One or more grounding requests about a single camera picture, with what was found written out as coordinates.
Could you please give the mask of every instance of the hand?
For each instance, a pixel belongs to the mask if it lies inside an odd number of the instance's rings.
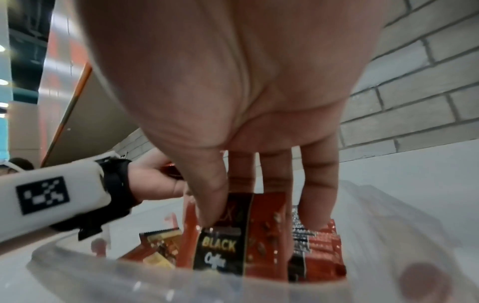
[[[338,186],[336,132],[383,25],[384,0],[75,1],[95,71],[176,163],[210,225],[228,191],[291,192],[310,229]],[[229,150],[228,176],[220,150]]]
[[[130,190],[138,201],[163,200],[183,196],[186,183],[160,172],[170,160],[158,149],[145,153],[128,165]]]

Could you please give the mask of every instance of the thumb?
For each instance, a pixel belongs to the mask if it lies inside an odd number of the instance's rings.
[[[172,153],[173,160],[196,200],[201,226],[211,226],[223,213],[228,198],[228,177],[218,148]]]

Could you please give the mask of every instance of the palm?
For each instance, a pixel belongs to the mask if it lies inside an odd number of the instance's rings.
[[[384,2],[165,0],[135,9],[124,0],[116,11],[103,7],[106,1],[77,5],[112,91],[177,163],[200,208],[213,206],[211,220],[225,194],[219,150],[230,150],[230,180],[249,180],[238,185],[245,190],[254,179],[252,153],[260,152],[264,187],[272,191],[281,189],[275,180],[291,178],[287,150],[299,145],[306,174],[300,212],[314,225],[334,204],[335,133],[374,47]],[[95,24],[96,11],[110,26]]]

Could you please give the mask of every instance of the white floor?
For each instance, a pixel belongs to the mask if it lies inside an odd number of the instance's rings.
[[[373,185],[440,219],[445,229],[462,244],[455,253],[463,270],[479,284],[479,140],[429,149],[392,154],[341,163],[340,178],[358,185]],[[295,171],[294,201],[299,200],[304,183],[302,171]],[[258,180],[256,189],[262,190]],[[163,214],[175,211],[181,218],[181,207],[175,201],[147,202],[132,216],[110,227],[110,258],[117,258],[135,246],[138,233],[161,229]],[[25,269],[31,252],[44,240],[0,257],[0,298],[2,302],[59,302]],[[64,243],[90,253],[90,241]]]

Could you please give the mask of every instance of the clear plastic container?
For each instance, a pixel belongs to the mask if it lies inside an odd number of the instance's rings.
[[[65,302],[479,302],[451,253],[454,240],[437,220],[349,182],[341,183],[333,212],[348,271],[344,281],[285,284],[117,260],[140,244],[139,233],[170,228],[165,217],[171,213],[182,228],[182,212],[180,199],[152,204],[105,226],[101,235],[78,242],[72,234],[38,248],[28,269]],[[105,245],[105,258],[96,255],[98,243]]]

